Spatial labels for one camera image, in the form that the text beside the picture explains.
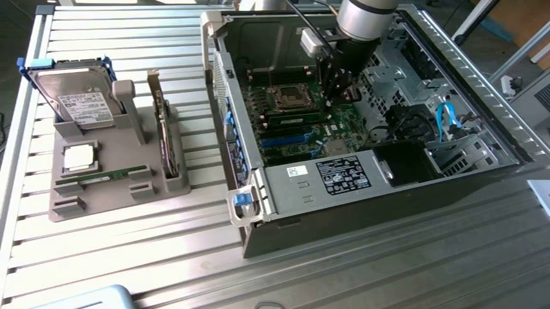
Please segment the hard drive label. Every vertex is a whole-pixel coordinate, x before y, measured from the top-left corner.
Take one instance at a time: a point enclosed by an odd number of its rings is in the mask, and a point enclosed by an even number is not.
[[[58,100],[77,125],[112,120],[112,113],[100,92],[60,95]]]
[[[317,170],[329,195],[371,187],[356,156],[317,162]]]

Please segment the light blue object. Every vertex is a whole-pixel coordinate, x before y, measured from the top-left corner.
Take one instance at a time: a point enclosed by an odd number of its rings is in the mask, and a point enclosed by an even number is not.
[[[128,290],[112,285],[92,292],[44,304],[33,309],[93,309],[95,305],[109,309],[136,309]]]
[[[550,180],[527,180],[534,195],[539,199],[546,215],[550,216]]]
[[[438,108],[435,109],[435,123],[438,124],[439,129],[439,142],[443,142],[443,109],[447,107],[448,109],[448,123],[450,125],[454,124],[456,127],[462,127],[460,122],[456,119],[455,115],[455,107],[450,102],[443,102],[439,104]]]
[[[281,145],[291,145],[291,144],[304,144],[309,141],[312,133],[315,131],[311,130],[309,133],[297,136],[281,137],[281,138],[268,138],[260,141],[261,147],[275,147]]]
[[[50,58],[44,58],[44,59],[33,59],[30,62],[30,69],[52,69],[53,68],[53,59]]]
[[[232,118],[231,111],[228,111],[225,114],[225,124],[231,123],[231,118]]]
[[[232,205],[233,206],[245,206],[252,204],[252,195],[249,193],[236,194],[232,197]]]

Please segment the metal bracket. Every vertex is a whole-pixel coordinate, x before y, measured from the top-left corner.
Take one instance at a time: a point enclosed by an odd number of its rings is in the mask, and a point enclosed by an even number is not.
[[[203,69],[209,70],[208,62],[208,38],[213,36],[215,32],[223,26],[221,13],[217,11],[207,11],[200,14],[200,38],[203,50]]]
[[[236,210],[235,210],[235,204],[233,204],[233,198],[239,194],[251,194],[252,195],[252,200],[257,201],[257,195],[255,192],[255,186],[253,185],[245,185],[244,187],[240,187],[239,189],[231,190],[227,192],[227,204],[228,204],[228,210],[229,210],[229,221],[231,224],[235,225],[236,227],[245,227],[253,222],[263,221],[263,213],[261,211],[259,212],[257,215],[251,216],[251,217],[239,217]]]

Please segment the blue latch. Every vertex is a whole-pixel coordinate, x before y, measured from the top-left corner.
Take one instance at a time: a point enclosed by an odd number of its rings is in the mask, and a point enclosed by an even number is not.
[[[21,74],[21,76],[25,77],[25,79],[30,82],[33,88],[36,88],[34,84],[32,83],[30,78],[28,76],[28,72],[26,72],[26,68],[25,68],[25,58],[21,58],[21,57],[17,58],[17,70],[18,70],[18,73]]]
[[[252,195],[249,193],[236,194],[232,197],[232,205],[233,206],[245,206],[252,204]]]
[[[53,68],[53,59],[52,58],[44,58],[44,59],[33,59],[30,62],[30,69],[52,69]]]
[[[225,124],[229,124],[231,118],[232,118],[231,111],[228,111],[225,114]]]

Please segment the aluminum slotted table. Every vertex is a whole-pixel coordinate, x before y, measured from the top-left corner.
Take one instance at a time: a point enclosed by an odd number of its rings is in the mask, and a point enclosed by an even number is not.
[[[26,58],[105,54],[151,104],[145,70],[176,105],[193,190],[52,223],[53,113],[22,80],[0,174],[5,309],[108,285],[139,308],[528,308],[550,303],[550,224],[531,168],[436,211],[241,258],[200,60],[199,15],[225,6],[64,6],[37,15]]]

